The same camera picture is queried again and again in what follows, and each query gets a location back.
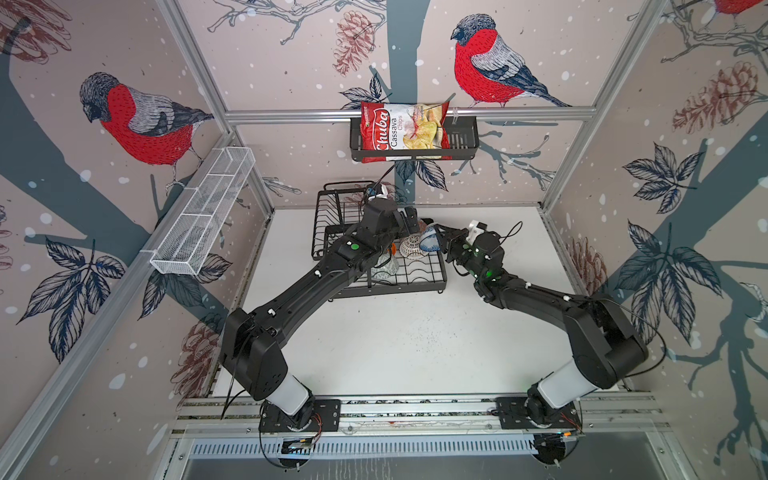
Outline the green patterned bowl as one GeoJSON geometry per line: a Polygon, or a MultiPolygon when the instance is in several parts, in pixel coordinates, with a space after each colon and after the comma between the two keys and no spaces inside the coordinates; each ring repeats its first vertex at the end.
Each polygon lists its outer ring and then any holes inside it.
{"type": "Polygon", "coordinates": [[[395,284],[400,265],[392,254],[382,255],[371,269],[371,279],[376,282],[395,284]]]}

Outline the white lattice patterned bowl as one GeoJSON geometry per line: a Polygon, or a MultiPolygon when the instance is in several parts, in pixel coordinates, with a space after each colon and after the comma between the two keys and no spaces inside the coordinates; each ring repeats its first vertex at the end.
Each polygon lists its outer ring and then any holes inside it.
{"type": "Polygon", "coordinates": [[[398,246],[398,252],[400,255],[409,260],[422,258],[427,255],[427,252],[420,247],[420,235],[409,235],[405,239],[400,241],[398,246]]]}

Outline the white mesh wall shelf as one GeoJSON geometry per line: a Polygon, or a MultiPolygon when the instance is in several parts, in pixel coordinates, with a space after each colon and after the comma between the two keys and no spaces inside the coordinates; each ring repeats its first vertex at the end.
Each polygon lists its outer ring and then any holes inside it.
{"type": "Polygon", "coordinates": [[[228,146],[206,171],[150,263],[159,273],[197,276],[254,166],[247,147],[228,146]]]}

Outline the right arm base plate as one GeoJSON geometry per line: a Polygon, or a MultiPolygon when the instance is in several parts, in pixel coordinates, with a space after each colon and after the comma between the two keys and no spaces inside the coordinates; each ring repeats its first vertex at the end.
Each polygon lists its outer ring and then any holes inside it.
{"type": "Polygon", "coordinates": [[[503,396],[495,399],[490,413],[499,418],[501,428],[580,430],[582,421],[574,402],[553,408],[539,397],[503,396]]]}

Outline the black wall basket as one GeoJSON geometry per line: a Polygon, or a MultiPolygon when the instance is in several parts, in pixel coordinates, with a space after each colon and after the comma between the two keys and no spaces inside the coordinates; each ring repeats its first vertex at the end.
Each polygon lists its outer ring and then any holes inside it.
{"type": "Polygon", "coordinates": [[[444,124],[444,138],[449,148],[428,150],[364,150],[361,135],[360,118],[353,118],[350,123],[349,148],[351,157],[356,162],[367,163],[373,158],[394,160],[472,160],[479,149],[477,119],[472,116],[450,118],[444,124]]]}

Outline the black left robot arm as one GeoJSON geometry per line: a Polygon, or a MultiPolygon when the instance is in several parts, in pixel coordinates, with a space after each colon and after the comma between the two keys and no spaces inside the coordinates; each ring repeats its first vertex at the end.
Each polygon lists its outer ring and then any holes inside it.
{"type": "Polygon", "coordinates": [[[282,352],[291,336],[323,304],[378,264],[391,245],[418,233],[414,207],[374,197],[360,221],[345,227],[320,261],[283,293],[246,312],[227,317],[219,363],[254,400],[266,400],[286,415],[295,429],[314,416],[314,395],[289,372],[282,352]]]}

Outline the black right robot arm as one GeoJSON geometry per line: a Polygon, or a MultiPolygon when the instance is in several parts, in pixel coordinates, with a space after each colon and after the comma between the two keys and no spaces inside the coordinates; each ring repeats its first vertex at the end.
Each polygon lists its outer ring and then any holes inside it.
{"type": "Polygon", "coordinates": [[[615,386],[648,359],[641,335],[606,296],[570,295],[507,272],[505,238],[482,222],[464,229],[436,224],[434,230],[446,261],[472,277],[485,303],[525,313],[567,334],[572,359],[527,391],[525,409],[535,425],[551,425],[575,400],[615,386]]]}

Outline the aluminium front rail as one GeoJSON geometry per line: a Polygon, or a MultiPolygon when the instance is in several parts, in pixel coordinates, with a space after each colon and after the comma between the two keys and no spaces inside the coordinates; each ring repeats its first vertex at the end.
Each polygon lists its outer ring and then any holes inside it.
{"type": "MultiPolygon", "coordinates": [[[[331,436],[389,436],[437,434],[491,434],[572,431],[588,433],[669,432],[671,426],[650,393],[607,391],[576,402],[580,430],[501,428],[490,413],[497,394],[341,396],[337,432],[331,436]]],[[[220,398],[183,403],[169,424],[171,438],[253,437],[260,420],[260,404],[236,399],[229,407],[220,398]]]]}

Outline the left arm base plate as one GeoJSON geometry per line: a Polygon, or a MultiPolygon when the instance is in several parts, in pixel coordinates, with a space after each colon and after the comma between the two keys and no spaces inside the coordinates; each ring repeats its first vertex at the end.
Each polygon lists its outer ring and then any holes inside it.
{"type": "Polygon", "coordinates": [[[266,402],[259,422],[262,433],[337,432],[341,402],[338,399],[311,397],[295,414],[288,415],[277,405],[266,402]]]}

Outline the black wire dish rack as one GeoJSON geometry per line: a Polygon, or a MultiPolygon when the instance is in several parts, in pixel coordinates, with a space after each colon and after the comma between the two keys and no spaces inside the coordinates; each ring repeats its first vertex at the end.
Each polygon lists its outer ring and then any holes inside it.
{"type": "MultiPolygon", "coordinates": [[[[372,180],[324,184],[316,196],[312,259],[320,260],[337,238],[360,221],[363,206],[368,198],[383,191],[390,197],[394,195],[394,188],[386,182],[380,186],[376,186],[372,180]]],[[[400,265],[395,284],[373,281],[369,270],[341,290],[336,297],[343,299],[418,292],[443,293],[447,286],[447,276],[445,263],[439,253],[427,253],[424,257],[413,260],[403,258],[398,251],[392,255],[400,265]]]]}

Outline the red cassava chips bag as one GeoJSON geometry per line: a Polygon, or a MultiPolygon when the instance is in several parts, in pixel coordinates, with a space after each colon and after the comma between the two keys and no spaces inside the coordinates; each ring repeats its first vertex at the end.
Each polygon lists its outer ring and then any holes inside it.
{"type": "Polygon", "coordinates": [[[449,148],[444,122],[449,103],[361,104],[364,150],[428,150],[449,148]]]}

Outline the blue white floral bowl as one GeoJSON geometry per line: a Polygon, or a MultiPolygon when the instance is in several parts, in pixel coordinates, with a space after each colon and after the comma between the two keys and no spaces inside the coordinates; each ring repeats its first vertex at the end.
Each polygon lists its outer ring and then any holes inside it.
{"type": "Polygon", "coordinates": [[[441,246],[437,232],[432,228],[425,230],[419,238],[418,247],[422,252],[439,252],[441,246]]]}

